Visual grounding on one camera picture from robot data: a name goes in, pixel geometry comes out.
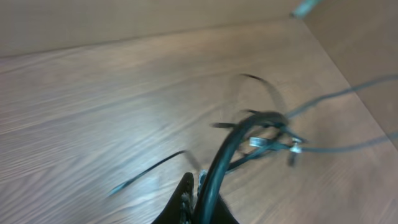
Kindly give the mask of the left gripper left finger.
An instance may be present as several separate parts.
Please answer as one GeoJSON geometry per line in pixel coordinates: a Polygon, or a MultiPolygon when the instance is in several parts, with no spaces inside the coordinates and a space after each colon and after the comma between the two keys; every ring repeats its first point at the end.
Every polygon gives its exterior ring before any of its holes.
{"type": "Polygon", "coordinates": [[[177,188],[165,208],[152,224],[189,224],[192,222],[194,178],[187,172],[181,178],[177,188]]]}

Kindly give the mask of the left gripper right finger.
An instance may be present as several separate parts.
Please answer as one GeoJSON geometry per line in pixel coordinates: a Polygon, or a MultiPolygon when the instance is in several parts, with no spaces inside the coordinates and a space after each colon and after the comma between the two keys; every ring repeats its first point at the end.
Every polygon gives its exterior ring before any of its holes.
{"type": "MultiPolygon", "coordinates": [[[[199,196],[200,194],[206,175],[207,175],[207,170],[200,171],[200,174],[198,176],[197,196],[199,196]]],[[[211,224],[239,224],[239,222],[230,212],[227,204],[225,204],[220,194],[218,194],[218,199],[211,219],[211,224]]]]}

